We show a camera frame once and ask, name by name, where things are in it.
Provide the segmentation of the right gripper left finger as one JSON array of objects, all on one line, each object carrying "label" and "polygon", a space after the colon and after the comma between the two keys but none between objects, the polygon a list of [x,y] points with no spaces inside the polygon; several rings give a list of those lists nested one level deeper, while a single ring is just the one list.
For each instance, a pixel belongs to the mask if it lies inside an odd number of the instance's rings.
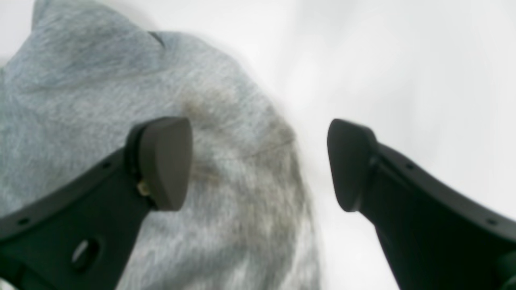
[{"label": "right gripper left finger", "polygon": [[150,211],[179,211],[192,161],[188,118],[136,125],[61,189],[1,219],[1,281],[15,290],[114,290]]}]

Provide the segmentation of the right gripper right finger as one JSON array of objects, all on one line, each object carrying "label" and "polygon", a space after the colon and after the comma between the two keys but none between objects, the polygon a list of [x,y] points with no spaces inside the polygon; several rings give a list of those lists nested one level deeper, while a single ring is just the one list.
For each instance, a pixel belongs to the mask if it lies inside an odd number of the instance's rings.
[{"label": "right gripper right finger", "polygon": [[366,126],[334,119],[327,150],[339,206],[373,224],[401,290],[514,290],[514,221],[379,143]]}]

